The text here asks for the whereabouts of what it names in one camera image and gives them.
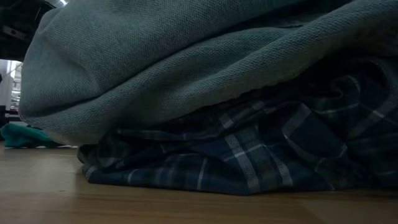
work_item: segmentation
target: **plaid shirt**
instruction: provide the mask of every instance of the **plaid shirt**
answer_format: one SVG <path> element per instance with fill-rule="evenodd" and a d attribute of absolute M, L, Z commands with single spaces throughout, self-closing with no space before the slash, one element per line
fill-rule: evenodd
<path fill-rule="evenodd" d="M 78 157 L 91 183 L 248 195 L 398 186 L 398 67 L 328 59 L 287 83 L 147 130 L 120 128 Z"/>

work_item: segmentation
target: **knit texture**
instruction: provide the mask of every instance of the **knit texture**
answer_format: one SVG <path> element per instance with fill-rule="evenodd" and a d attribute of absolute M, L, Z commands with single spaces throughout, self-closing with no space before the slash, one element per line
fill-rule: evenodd
<path fill-rule="evenodd" d="M 290 80 L 341 46 L 374 41 L 369 30 L 397 21 L 397 9 L 396 0 L 71 1 L 44 15 L 27 52 L 21 118 L 96 143 L 121 121 L 144 128 Z"/>

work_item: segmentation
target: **pile of clothes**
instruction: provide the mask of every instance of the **pile of clothes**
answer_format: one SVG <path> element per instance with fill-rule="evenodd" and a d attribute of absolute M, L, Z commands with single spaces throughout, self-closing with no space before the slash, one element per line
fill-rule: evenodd
<path fill-rule="evenodd" d="M 71 1 L 21 118 L 89 182 L 247 195 L 398 186 L 398 1 Z"/>

